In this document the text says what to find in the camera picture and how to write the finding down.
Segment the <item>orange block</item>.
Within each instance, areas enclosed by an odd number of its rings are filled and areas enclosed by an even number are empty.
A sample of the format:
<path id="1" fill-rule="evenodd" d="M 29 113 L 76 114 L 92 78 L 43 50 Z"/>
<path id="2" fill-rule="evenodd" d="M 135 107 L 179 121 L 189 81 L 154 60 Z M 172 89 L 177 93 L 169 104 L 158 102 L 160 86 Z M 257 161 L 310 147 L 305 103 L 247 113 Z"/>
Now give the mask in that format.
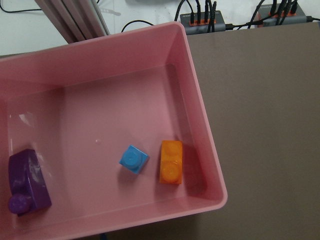
<path id="1" fill-rule="evenodd" d="M 183 143 L 179 140 L 163 140 L 161 143 L 159 182 L 161 184 L 182 183 Z"/>

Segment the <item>purple block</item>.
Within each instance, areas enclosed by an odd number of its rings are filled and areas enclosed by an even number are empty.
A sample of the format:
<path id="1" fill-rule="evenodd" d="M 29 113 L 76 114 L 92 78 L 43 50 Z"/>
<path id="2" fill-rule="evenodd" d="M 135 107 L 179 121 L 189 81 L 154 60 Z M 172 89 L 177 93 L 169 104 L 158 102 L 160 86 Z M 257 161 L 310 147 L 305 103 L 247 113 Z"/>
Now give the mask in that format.
<path id="1" fill-rule="evenodd" d="M 20 217 L 52 205 L 35 150 L 25 149 L 9 157 L 8 179 L 11 213 Z"/>

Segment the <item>pink plastic box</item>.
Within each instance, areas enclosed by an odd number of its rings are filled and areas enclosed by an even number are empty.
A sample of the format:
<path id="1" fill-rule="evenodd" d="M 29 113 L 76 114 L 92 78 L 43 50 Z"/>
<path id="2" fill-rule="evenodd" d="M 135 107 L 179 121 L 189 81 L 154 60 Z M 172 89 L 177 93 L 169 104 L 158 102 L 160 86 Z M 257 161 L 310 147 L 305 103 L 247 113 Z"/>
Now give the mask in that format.
<path id="1" fill-rule="evenodd" d="M 160 183 L 181 141 L 182 183 Z M 119 164 L 133 145 L 139 174 Z M 9 157 L 37 154 L 51 207 L 17 216 Z M 169 22 L 0 60 L 0 237 L 63 240 L 222 208 L 228 193 L 184 27 Z"/>

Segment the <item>aluminium frame post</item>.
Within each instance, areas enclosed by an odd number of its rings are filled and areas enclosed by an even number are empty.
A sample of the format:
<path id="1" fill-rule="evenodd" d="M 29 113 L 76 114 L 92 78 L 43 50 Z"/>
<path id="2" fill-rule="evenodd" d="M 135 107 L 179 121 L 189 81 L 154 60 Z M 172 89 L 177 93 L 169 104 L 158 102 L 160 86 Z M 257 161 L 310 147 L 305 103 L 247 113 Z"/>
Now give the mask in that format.
<path id="1" fill-rule="evenodd" d="M 110 35 L 96 0 L 37 0 L 67 43 Z"/>

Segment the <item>grey usb hub near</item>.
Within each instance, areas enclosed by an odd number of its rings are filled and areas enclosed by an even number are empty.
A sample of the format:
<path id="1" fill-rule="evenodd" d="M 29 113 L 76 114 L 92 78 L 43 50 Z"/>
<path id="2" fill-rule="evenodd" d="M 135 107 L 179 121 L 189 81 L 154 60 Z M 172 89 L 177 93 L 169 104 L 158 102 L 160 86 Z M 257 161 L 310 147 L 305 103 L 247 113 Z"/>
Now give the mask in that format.
<path id="1" fill-rule="evenodd" d="M 199 35 L 206 34 L 208 32 L 208 27 L 210 23 L 210 14 L 208 18 L 205 19 L 205 13 L 201 12 L 201 20 L 198 22 L 197 14 L 194 14 L 194 23 L 191 23 L 191 14 L 185 13 L 181 14 L 180 22 L 184 26 L 185 32 L 187 35 Z M 214 18 L 214 31 L 215 32 L 224 32 L 226 30 L 226 24 L 223 18 L 223 15 L 220 10 L 215 11 Z"/>

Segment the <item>small blue block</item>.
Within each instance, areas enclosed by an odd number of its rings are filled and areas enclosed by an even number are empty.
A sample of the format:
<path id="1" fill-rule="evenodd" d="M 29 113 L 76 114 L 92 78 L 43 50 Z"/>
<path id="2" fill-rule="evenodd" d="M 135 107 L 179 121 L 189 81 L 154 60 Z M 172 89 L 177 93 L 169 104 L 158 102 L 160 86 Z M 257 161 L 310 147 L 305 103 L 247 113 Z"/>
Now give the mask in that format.
<path id="1" fill-rule="evenodd" d="M 142 171 L 149 158 L 148 154 L 131 144 L 122 154 L 119 164 L 137 175 Z"/>

